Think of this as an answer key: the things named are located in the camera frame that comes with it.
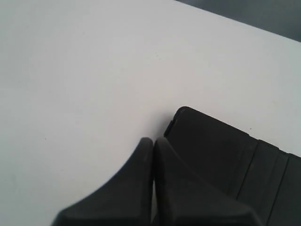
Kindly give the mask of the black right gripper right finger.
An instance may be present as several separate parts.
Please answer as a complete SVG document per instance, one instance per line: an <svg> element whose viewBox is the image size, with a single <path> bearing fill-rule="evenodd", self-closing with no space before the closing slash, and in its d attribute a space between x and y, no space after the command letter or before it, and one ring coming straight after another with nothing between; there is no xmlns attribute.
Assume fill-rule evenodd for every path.
<svg viewBox="0 0 301 226"><path fill-rule="evenodd" d="M247 205L226 196L198 177L168 140L154 146L154 177L161 226L260 226Z"/></svg>

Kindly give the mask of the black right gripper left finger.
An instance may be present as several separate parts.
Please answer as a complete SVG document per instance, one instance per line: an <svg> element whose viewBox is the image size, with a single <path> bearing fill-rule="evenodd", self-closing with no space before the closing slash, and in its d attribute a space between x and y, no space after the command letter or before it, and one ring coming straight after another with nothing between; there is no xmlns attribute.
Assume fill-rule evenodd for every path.
<svg viewBox="0 0 301 226"><path fill-rule="evenodd" d="M54 226L148 226L153 191L153 141L143 137L102 187L62 210Z"/></svg>

